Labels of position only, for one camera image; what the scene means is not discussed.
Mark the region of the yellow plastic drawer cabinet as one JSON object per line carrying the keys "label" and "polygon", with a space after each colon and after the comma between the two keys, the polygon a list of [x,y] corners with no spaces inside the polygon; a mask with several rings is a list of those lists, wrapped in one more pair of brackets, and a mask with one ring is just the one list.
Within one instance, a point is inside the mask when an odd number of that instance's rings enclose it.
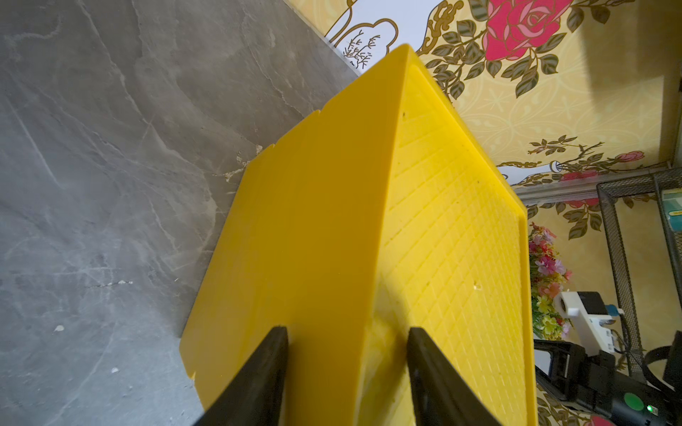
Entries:
{"label": "yellow plastic drawer cabinet", "polygon": [[527,211],[405,44],[249,163],[179,350],[211,408],[283,326],[283,424],[412,425],[422,328],[534,425],[530,302]]}

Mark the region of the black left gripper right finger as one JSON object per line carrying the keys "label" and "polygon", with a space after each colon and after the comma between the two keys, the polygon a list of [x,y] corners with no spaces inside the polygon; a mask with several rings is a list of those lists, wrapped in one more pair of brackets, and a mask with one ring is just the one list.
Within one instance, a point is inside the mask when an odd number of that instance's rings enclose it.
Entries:
{"label": "black left gripper right finger", "polygon": [[417,425],[499,424],[423,328],[408,332],[407,363]]}

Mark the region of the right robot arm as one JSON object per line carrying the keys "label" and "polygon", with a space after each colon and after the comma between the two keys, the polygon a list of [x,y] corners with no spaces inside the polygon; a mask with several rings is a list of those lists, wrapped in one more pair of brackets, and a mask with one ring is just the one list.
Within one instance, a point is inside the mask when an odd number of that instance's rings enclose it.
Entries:
{"label": "right robot arm", "polygon": [[579,344],[536,339],[536,381],[563,406],[614,425],[681,424],[681,332],[645,354],[643,382],[617,371],[606,351],[588,355]]}

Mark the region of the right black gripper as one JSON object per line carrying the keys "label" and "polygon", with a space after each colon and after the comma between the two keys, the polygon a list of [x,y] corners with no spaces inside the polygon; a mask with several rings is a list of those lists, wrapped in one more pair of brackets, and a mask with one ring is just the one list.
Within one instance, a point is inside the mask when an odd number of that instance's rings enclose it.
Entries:
{"label": "right black gripper", "polygon": [[561,404],[574,410],[610,410],[616,358],[599,351],[586,354],[579,344],[534,341],[536,381]]}

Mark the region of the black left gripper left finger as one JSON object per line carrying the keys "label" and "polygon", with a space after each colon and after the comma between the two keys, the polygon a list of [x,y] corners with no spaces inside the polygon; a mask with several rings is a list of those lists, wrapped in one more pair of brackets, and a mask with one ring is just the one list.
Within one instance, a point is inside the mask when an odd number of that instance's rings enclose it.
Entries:
{"label": "black left gripper left finger", "polygon": [[287,328],[272,328],[196,426],[277,425],[287,372]]}

